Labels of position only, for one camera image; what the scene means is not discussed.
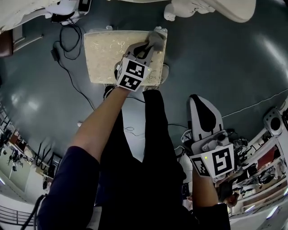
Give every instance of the shelf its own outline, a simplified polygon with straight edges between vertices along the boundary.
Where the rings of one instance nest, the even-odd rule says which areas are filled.
[[[244,198],[244,199],[240,199],[240,200],[238,200],[238,202],[244,202],[244,201],[247,201],[247,200],[256,198],[257,196],[263,195],[263,194],[265,194],[266,192],[269,192],[270,190],[276,188],[278,185],[284,183],[285,181],[287,181],[286,177],[284,177],[282,180],[280,180],[280,181],[277,182],[276,184],[270,186],[270,187],[267,188],[266,190],[263,190],[263,191],[258,192],[258,193],[256,193],[256,194],[253,194],[252,196],[248,196],[248,197],[246,197],[246,198]]]
[[[240,213],[244,213],[245,211],[243,211],[243,209],[244,209],[244,208],[251,207],[252,205],[255,205],[255,206],[256,206],[255,208],[261,208],[261,207],[264,207],[264,206],[266,206],[266,205],[268,205],[268,204],[270,204],[270,203],[272,203],[272,202],[274,202],[274,201],[282,198],[282,197],[283,197],[283,194],[284,194],[284,191],[285,191],[286,189],[287,189],[287,187],[284,187],[284,188],[278,190],[278,191],[277,191],[277,192],[279,193],[278,196],[275,197],[275,198],[273,198],[273,199],[271,199],[271,200],[269,200],[269,201],[267,201],[267,202],[265,202],[265,201],[266,201],[267,199],[271,198],[272,196],[274,196],[275,194],[271,194],[270,196],[267,196],[267,197],[265,197],[265,198],[263,198],[263,199],[261,199],[261,200],[259,200],[259,201],[256,201],[256,202],[254,202],[254,203],[248,204],[248,205],[246,205],[246,206],[243,206],[243,207],[242,207],[242,212],[235,213],[235,215],[236,215],[236,214],[240,214]]]
[[[254,162],[264,156],[270,149],[273,148],[277,143],[275,137],[271,137],[269,141],[267,141],[264,145],[262,145],[252,156],[247,158],[244,162],[242,162],[243,169],[247,169],[251,166]]]
[[[278,199],[278,200],[276,200],[276,201],[274,201],[268,205],[265,205],[261,208],[255,208],[255,209],[251,210],[250,212],[242,212],[239,214],[234,214],[229,218],[229,220],[236,222],[236,221],[247,219],[247,218],[253,218],[253,217],[260,215],[261,213],[267,211],[268,209],[272,209],[273,207],[276,207],[276,206],[281,206],[287,202],[288,202],[288,196],[286,195],[286,196],[283,196],[280,199]]]
[[[255,178],[258,177],[259,175],[261,175],[262,172],[266,171],[267,169],[277,165],[279,162],[281,162],[282,157],[278,157],[277,159],[275,159],[271,164],[267,165],[265,168],[261,169],[260,171],[258,171],[257,173],[255,173],[254,175],[251,175],[249,178],[245,179],[244,181],[241,181],[235,185],[232,185],[232,188],[237,188],[239,185],[245,183],[245,181],[247,181],[248,179],[251,179],[251,177]]]

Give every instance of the black pants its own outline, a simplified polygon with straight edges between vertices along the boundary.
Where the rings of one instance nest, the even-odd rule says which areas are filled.
[[[181,203],[185,173],[169,137],[161,93],[147,90],[143,95],[146,116],[143,162],[130,151],[120,112],[101,157],[96,198],[99,206],[115,199],[127,203],[143,196],[149,201],[167,199],[169,203]]]

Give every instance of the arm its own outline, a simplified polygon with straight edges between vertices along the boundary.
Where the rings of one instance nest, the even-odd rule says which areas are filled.
[[[86,150],[100,162],[102,151],[129,92],[129,90],[121,87],[115,88],[106,100],[84,121],[71,146],[78,146]]]
[[[227,205],[218,204],[218,195],[210,177],[200,177],[193,169],[193,214],[198,219],[199,229],[230,230]]]
[[[114,89],[79,128],[42,202],[38,229],[86,228],[93,213],[101,154],[128,94],[126,89]]]
[[[195,208],[211,207],[218,204],[218,195],[210,177],[200,177],[193,168],[193,206]]]
[[[215,188],[218,188],[221,183],[223,183],[223,182],[225,182],[225,181],[227,181],[227,180],[232,180],[232,179],[234,179],[234,178],[235,178],[235,177],[233,176],[233,171],[229,172],[229,174],[228,174],[224,179],[219,180],[219,181],[217,181],[217,182],[215,183]]]

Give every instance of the black cable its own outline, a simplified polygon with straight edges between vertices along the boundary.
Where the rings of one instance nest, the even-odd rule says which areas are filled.
[[[182,157],[184,156],[185,153],[186,153],[186,151],[185,151],[185,150],[182,150],[182,152],[181,152],[181,154],[180,154],[180,157],[178,158],[178,163],[181,162],[181,159],[182,159]]]
[[[68,19],[71,23],[69,23],[69,24],[73,24],[73,25],[75,25],[75,26],[78,26],[78,25],[76,25],[76,23],[74,22],[74,21],[72,21],[70,18]],[[80,27],[80,26],[78,26],[80,29],[82,29],[85,33],[87,33],[86,31],[85,31],[85,29],[83,28],[83,27]]]
[[[286,101],[283,102],[282,106],[278,110],[280,111],[281,109],[283,109],[285,105],[286,105]]]
[[[36,226],[37,226],[37,213],[38,213],[38,208],[39,208],[39,206],[36,207],[36,210],[35,210],[35,213],[34,213],[34,220],[33,220],[33,229],[34,229],[34,230],[37,230],[37,229],[36,229]]]
[[[188,137],[187,135],[185,135],[184,137],[186,137],[188,140],[191,140],[191,138],[190,138],[190,137]]]
[[[145,103],[144,101],[142,101],[142,100],[140,100],[140,99],[138,99],[138,98],[135,98],[135,97],[127,97],[127,98],[132,98],[132,99],[135,99],[135,100],[137,100],[137,101],[139,101],[139,102],[142,102],[142,103]],[[168,124],[168,126],[169,125],[174,125],[174,126],[180,126],[180,127],[183,127],[183,128],[187,128],[186,126],[183,126],[183,125],[181,125],[181,124]]]
[[[86,97],[84,93],[82,93],[80,90],[78,90],[78,89],[75,87],[75,85],[74,85],[74,83],[73,83],[73,81],[72,81],[72,77],[71,77],[71,75],[70,75],[69,70],[66,69],[63,65],[61,65],[60,61],[58,62],[58,64],[61,66],[61,68],[63,68],[63,69],[68,73],[68,75],[69,75],[69,77],[70,77],[70,80],[71,80],[71,83],[72,83],[72,86],[74,87],[74,89],[75,89],[78,93],[80,93],[80,94],[89,102],[91,108],[92,108],[93,110],[95,110],[94,107],[92,106],[90,100],[88,99],[88,97]]]
[[[254,145],[251,145],[251,147],[252,147],[252,148],[254,148],[254,149],[255,149],[255,151],[257,151],[257,149],[254,147]]]
[[[140,99],[138,99],[138,98],[135,98],[135,97],[127,97],[127,98],[133,98],[133,99],[135,99],[135,100],[137,100],[137,101],[139,101],[139,102],[145,103],[144,101],[142,101],[142,100],[140,100]]]
[[[233,134],[236,134],[236,135],[238,136],[238,133],[236,133],[235,131],[231,131],[231,132],[227,131],[227,133],[229,133],[229,134],[228,134],[228,137],[230,137],[230,136],[233,135]]]
[[[62,33],[63,33],[63,31],[64,31],[65,29],[67,29],[67,28],[73,29],[73,30],[77,33],[77,36],[78,36],[76,43],[75,43],[71,48],[67,48],[67,47],[65,47],[65,45],[63,44]],[[81,48],[82,48],[82,46],[83,46],[83,45],[82,45],[82,40],[83,40],[83,34],[82,34],[81,28],[80,28],[79,26],[77,26],[75,23],[73,23],[73,24],[68,24],[68,25],[65,25],[65,26],[62,25],[61,30],[60,30],[60,34],[59,34],[59,40],[58,40],[58,41],[55,41],[55,42],[53,43],[53,47],[54,47],[54,45],[55,45],[56,43],[59,43],[60,47],[61,47],[62,50],[63,50],[64,57],[67,58],[67,59],[69,59],[69,60],[76,60],[76,59],[80,56],[80,53],[81,53]],[[77,47],[77,45],[79,44],[79,42],[80,42],[80,46],[79,46],[79,52],[78,52],[77,56],[74,57],[74,58],[73,58],[73,57],[68,57],[68,56],[66,55],[66,53],[69,53],[69,52],[73,51],[73,50]]]
[[[282,120],[284,122],[285,127],[288,129],[288,110],[285,110],[282,114]]]
[[[37,212],[37,210],[38,210],[38,208],[39,208],[40,202],[41,202],[41,200],[42,200],[45,196],[46,196],[46,194],[45,194],[45,195],[41,195],[40,197],[38,197],[38,199],[37,199],[37,201],[36,201],[36,203],[35,203],[35,206],[34,206],[32,212],[31,212],[30,216],[28,217],[28,219],[26,220],[26,222],[22,225],[22,227],[21,227],[20,230],[24,230],[24,229],[28,226],[28,224],[30,223],[30,221],[31,221],[32,217],[34,216],[34,214],[37,215],[36,212]]]
[[[62,27],[61,27],[60,34],[59,34],[59,41],[55,41],[55,42],[53,43],[53,49],[57,49],[57,48],[55,47],[55,44],[56,44],[56,43],[59,43],[61,49],[63,50],[64,57],[67,58],[67,59],[69,59],[69,60],[76,60],[76,59],[80,56],[81,48],[82,48],[82,46],[83,46],[83,44],[82,44],[83,34],[82,34],[82,31],[81,31],[81,28],[80,28],[79,26],[77,26],[71,19],[70,19],[70,21],[71,21],[71,23],[69,23],[68,25],[65,25],[65,26],[64,26],[64,25],[61,24]],[[73,30],[77,33],[77,35],[78,35],[78,38],[77,38],[76,43],[75,43],[71,48],[69,48],[69,49],[64,46],[64,44],[63,44],[63,39],[62,39],[62,33],[63,33],[63,31],[64,31],[65,28],[71,28],[71,29],[73,29]],[[77,45],[79,44],[79,42],[80,42],[80,46],[79,46],[79,52],[78,52],[77,56],[74,57],[74,58],[68,57],[68,56],[66,55],[66,52],[69,53],[69,52],[73,51],[73,50],[77,47]],[[63,68],[63,69],[68,73],[73,88],[74,88],[78,93],[80,93],[80,94],[88,101],[88,103],[90,104],[91,108],[92,108],[93,110],[95,110],[94,107],[92,106],[90,100],[88,99],[88,97],[87,97],[84,93],[82,93],[80,90],[78,90],[78,89],[75,87],[75,85],[74,85],[74,83],[73,83],[73,80],[72,80],[72,77],[71,77],[71,74],[70,74],[70,71],[61,63],[59,55],[58,55],[57,63],[61,66],[61,68]]]
[[[180,126],[180,127],[183,127],[183,128],[187,128],[186,126],[183,126],[181,124],[168,124],[168,125],[174,125],[174,126]]]

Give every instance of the person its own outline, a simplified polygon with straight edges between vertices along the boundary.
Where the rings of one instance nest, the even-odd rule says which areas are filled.
[[[143,91],[144,159],[133,157],[121,111],[129,92],[107,86],[104,101],[78,129],[42,202],[38,229],[230,229],[227,206],[217,204],[211,178],[196,170],[193,213],[182,205],[185,174],[157,87]]]
[[[232,185],[241,173],[243,173],[243,170],[240,170],[239,173],[226,178],[226,180],[220,184],[215,184],[219,201],[227,204],[229,208],[235,207],[238,202],[239,194],[236,192],[233,193]]]
[[[18,159],[17,161],[13,162],[13,166],[23,168],[23,163]]]

